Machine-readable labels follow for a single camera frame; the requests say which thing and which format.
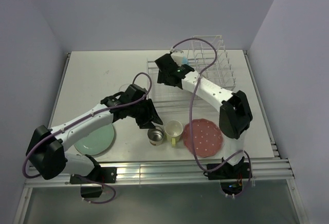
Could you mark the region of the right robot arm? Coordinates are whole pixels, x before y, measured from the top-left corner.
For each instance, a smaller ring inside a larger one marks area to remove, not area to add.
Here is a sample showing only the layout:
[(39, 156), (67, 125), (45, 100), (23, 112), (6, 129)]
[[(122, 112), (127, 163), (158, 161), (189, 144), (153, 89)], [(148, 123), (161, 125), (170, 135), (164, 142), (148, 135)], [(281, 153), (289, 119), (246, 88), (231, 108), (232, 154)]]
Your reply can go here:
[(219, 113), (219, 128), (228, 141), (224, 153), (223, 173), (232, 178), (240, 172), (239, 163), (244, 157), (245, 131), (253, 120), (252, 112), (244, 92), (224, 89), (202, 76), (193, 67), (178, 65), (171, 53), (155, 60), (158, 67), (157, 83), (178, 87), (192, 93), (189, 118), (192, 118), (192, 105), (197, 96)]

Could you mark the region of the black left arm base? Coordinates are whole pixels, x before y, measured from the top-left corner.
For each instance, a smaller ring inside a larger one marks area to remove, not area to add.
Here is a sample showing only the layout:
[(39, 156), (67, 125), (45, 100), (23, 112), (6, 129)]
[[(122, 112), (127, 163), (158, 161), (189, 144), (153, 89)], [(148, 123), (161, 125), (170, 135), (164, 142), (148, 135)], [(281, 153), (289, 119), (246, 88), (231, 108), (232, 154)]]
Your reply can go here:
[[(116, 190), (110, 185), (116, 182), (116, 167), (97, 167), (93, 169), (87, 176), (72, 174), (70, 176), (70, 184), (80, 185), (80, 195), (84, 201), (93, 204), (108, 203), (114, 200)], [(108, 200), (100, 200), (101, 195), (112, 193)]]

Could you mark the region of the blue ceramic mug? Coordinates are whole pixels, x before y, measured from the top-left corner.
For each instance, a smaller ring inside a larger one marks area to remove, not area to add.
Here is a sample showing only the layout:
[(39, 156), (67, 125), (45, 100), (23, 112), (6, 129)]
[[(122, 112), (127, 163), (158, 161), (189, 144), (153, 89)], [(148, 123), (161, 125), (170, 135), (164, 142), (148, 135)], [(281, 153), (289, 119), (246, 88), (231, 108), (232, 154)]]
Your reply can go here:
[(181, 66), (183, 66), (183, 65), (190, 66), (190, 62), (189, 62), (189, 60), (186, 57), (182, 57), (181, 60), (180, 60), (180, 65)]

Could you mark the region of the yellow ceramic mug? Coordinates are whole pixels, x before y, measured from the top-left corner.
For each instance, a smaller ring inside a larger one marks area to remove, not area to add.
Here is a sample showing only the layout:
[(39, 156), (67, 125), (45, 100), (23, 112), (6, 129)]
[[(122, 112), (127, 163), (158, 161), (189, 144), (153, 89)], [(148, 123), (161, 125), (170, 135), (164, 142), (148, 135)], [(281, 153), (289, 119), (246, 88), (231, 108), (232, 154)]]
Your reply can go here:
[(177, 120), (171, 120), (164, 126), (167, 141), (175, 147), (183, 133), (183, 125)]

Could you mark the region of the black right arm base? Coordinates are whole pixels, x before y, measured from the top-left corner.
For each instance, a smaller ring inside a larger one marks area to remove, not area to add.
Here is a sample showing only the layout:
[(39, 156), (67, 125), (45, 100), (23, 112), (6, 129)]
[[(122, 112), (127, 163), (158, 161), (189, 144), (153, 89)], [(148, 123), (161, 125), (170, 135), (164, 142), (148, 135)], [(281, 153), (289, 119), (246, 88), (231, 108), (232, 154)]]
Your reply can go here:
[(248, 179), (251, 174), (249, 163), (242, 162), (231, 166), (225, 163), (221, 168), (213, 172), (203, 172), (209, 180)]

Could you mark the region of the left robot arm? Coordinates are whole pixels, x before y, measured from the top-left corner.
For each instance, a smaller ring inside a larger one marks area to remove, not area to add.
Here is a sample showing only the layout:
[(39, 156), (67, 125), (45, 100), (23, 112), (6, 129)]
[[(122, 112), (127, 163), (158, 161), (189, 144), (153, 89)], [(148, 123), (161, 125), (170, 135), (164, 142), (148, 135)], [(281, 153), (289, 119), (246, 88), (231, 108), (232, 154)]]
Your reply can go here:
[(37, 127), (26, 152), (25, 163), (30, 162), (45, 180), (61, 173), (82, 176), (87, 182), (95, 182), (100, 176), (100, 165), (90, 155), (74, 155), (67, 152), (79, 140), (99, 128), (127, 117), (135, 119), (140, 129), (152, 129), (162, 125), (148, 91), (131, 84), (126, 91), (105, 97), (86, 113), (62, 125)]

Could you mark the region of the metal tin cup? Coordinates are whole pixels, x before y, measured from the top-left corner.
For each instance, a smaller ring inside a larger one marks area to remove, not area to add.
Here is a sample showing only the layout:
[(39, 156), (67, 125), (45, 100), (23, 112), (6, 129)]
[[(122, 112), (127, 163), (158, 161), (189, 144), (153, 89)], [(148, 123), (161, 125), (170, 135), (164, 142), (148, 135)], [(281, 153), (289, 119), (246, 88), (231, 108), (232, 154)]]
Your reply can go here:
[(149, 129), (147, 132), (148, 140), (153, 146), (159, 146), (163, 142), (164, 133), (161, 127)]

